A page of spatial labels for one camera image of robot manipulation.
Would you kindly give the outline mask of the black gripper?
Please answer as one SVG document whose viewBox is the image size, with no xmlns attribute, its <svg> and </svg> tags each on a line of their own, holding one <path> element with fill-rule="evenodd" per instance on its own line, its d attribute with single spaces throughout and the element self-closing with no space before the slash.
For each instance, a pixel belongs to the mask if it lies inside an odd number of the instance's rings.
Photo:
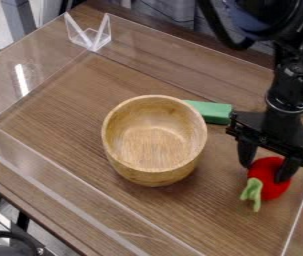
<svg viewBox="0 0 303 256">
<path fill-rule="evenodd" d="M 266 110 L 234 110 L 226 133 L 238 141 L 239 163 L 249 168 L 259 147 L 285 156 L 274 181 L 290 180 L 303 166 L 303 102 L 291 105 L 277 97 L 266 97 Z"/>
</svg>

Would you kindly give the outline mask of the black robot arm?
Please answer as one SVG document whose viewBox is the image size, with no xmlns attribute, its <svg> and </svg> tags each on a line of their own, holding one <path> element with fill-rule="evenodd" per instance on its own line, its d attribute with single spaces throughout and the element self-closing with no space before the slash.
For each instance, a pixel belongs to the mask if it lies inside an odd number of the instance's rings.
<svg viewBox="0 0 303 256">
<path fill-rule="evenodd" d="M 222 0 L 245 38 L 230 37 L 212 0 L 198 0 L 220 42 L 245 50 L 259 41 L 274 45 L 274 79 L 266 92 L 266 110 L 235 111 L 227 133 L 238 141 L 239 162 L 251 165 L 258 148 L 285 157 L 274 181 L 287 181 L 303 167 L 303 0 Z"/>
</svg>

